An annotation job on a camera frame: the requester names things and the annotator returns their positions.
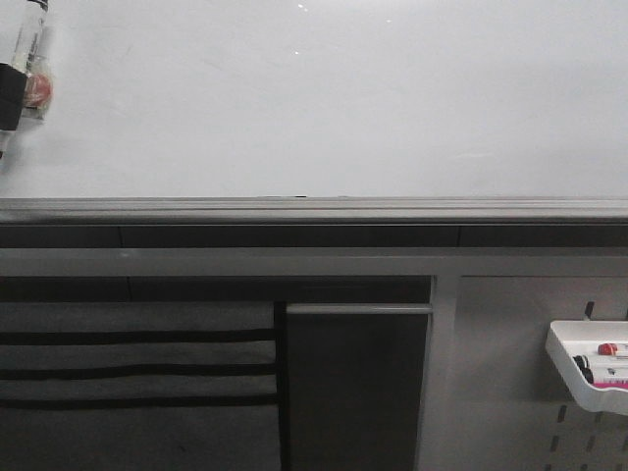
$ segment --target slotted metal panel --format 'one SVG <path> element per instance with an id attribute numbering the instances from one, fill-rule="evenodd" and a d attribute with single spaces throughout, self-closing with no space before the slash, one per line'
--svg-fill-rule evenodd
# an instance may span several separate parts
<path id="1" fill-rule="evenodd" d="M 579 407 L 544 349 L 550 321 L 582 319 L 592 301 L 593 319 L 625 319 L 627 286 L 619 278 L 462 279 L 446 417 L 440 430 L 423 431 L 441 434 L 443 469 L 627 470 L 628 417 Z M 431 349 L 445 346 L 433 339 Z"/>

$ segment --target black strap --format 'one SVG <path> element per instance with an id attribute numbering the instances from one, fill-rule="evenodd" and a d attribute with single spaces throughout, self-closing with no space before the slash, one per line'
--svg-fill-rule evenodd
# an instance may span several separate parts
<path id="1" fill-rule="evenodd" d="M 192 397 L 136 397 L 124 399 L 29 400 L 0 399 L 0 408 L 29 410 L 98 410 L 144 407 L 240 407 L 277 404 L 276 394 Z"/>
<path id="2" fill-rule="evenodd" d="M 0 345 L 113 345 L 121 343 L 222 343 L 274 340 L 273 329 L 248 331 L 2 332 Z"/>
<path id="3" fill-rule="evenodd" d="M 0 370 L 0 380 L 101 380 L 129 376 L 270 376 L 277 367 L 274 363 L 242 365 L 180 365 L 146 364 L 107 366 L 102 368 Z"/>

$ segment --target marker holder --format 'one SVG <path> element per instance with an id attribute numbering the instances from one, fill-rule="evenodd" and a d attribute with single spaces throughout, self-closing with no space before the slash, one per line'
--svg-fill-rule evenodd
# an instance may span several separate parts
<path id="1" fill-rule="evenodd" d="M 573 359 L 577 355 L 596 356 L 598 346 L 607 342 L 628 343 L 628 322 L 553 321 L 549 325 L 546 350 L 583 409 L 628 415 L 628 390 L 596 388 L 585 380 Z"/>

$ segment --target black and gray fabric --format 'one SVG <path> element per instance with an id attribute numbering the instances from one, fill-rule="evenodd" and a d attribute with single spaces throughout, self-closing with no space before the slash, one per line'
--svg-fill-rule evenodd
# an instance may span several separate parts
<path id="1" fill-rule="evenodd" d="M 0 304 L 0 469 L 279 471 L 272 303 Z"/>

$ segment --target whiteboard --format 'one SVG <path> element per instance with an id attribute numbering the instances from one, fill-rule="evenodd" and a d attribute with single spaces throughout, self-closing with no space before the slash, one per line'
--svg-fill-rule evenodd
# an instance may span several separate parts
<path id="1" fill-rule="evenodd" d="M 55 100 L 0 198 L 626 197 L 626 25 L 623 1 L 51 0 Z"/>

